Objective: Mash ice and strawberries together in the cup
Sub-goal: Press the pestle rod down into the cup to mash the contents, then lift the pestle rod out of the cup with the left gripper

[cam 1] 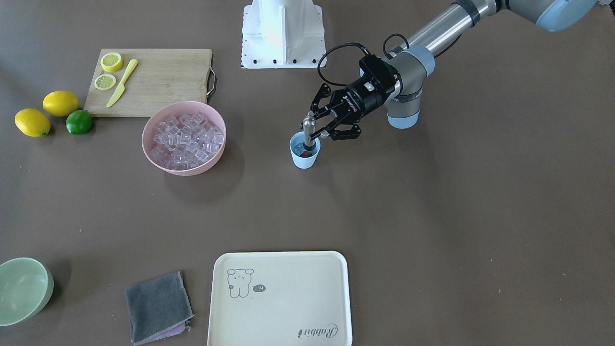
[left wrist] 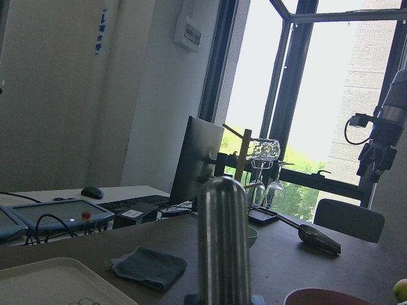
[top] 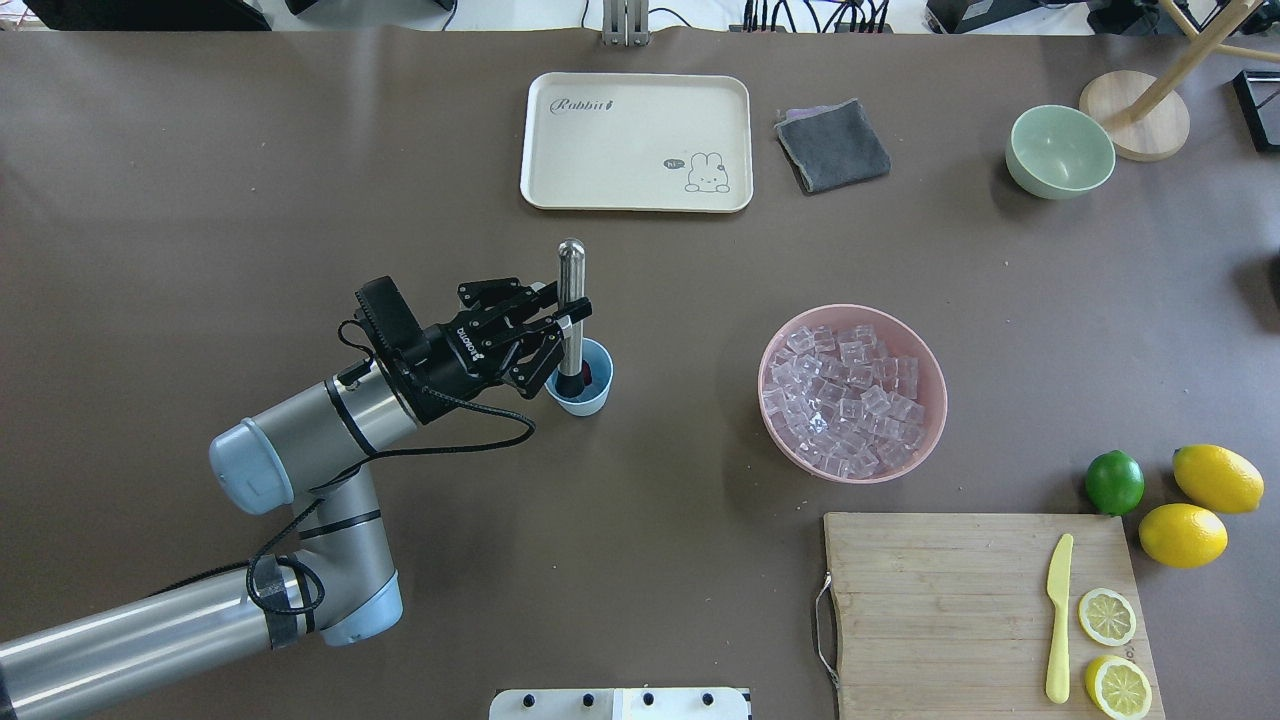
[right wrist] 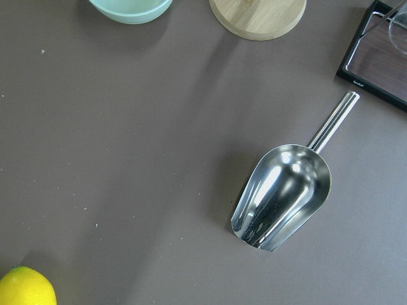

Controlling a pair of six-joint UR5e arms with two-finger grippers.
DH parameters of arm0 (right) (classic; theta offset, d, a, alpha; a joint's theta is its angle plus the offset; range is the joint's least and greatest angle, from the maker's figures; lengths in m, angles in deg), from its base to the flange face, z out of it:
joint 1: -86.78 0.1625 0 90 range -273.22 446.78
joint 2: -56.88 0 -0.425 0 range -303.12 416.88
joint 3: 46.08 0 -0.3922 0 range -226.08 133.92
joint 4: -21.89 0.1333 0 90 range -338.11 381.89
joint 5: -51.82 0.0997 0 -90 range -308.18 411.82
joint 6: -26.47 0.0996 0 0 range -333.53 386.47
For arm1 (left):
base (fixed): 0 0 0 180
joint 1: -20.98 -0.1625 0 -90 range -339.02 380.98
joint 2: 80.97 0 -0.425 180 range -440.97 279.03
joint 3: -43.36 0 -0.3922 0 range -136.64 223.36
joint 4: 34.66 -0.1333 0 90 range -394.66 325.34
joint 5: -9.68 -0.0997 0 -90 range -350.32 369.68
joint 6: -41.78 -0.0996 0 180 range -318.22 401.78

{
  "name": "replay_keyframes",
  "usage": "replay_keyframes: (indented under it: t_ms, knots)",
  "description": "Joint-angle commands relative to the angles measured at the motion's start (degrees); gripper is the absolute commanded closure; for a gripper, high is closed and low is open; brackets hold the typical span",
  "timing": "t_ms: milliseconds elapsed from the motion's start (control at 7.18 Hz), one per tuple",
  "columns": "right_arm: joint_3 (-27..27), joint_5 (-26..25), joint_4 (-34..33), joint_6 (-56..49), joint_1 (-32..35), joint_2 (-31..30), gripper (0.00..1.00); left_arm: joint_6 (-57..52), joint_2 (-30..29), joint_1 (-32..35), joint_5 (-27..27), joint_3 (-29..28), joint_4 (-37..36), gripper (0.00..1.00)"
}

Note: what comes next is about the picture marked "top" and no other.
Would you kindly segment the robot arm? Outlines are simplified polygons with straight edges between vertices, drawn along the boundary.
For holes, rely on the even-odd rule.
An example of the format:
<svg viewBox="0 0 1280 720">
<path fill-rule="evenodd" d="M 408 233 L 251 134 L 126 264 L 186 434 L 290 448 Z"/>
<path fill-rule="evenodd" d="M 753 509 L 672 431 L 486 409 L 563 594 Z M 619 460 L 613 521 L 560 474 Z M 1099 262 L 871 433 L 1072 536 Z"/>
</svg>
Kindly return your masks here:
<svg viewBox="0 0 1280 720">
<path fill-rule="evenodd" d="M 64 357 L 3 393 L 3 716 L 73 719 L 230 664 L 302 644 L 349 647 L 403 616 L 385 501 L 394 460 L 497 452 L 532 437 L 589 300 L 561 283 L 499 278 L 448 290 L 445 316 L 415 316 L 392 279 L 355 291 L 335 324 L 346 360 L 236 419 L 177 351 L 138 334 L 70 337 L 108 369 Z"/>
</svg>

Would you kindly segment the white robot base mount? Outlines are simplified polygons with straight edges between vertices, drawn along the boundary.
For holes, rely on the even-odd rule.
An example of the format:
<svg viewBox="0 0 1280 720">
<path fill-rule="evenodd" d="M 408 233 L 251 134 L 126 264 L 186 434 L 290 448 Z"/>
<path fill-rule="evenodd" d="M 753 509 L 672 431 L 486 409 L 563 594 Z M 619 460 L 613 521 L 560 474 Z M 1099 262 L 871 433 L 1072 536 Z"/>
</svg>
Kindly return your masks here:
<svg viewBox="0 0 1280 720">
<path fill-rule="evenodd" d="M 489 719 L 751 719 L 750 691 L 713 687 L 508 689 Z"/>
</svg>

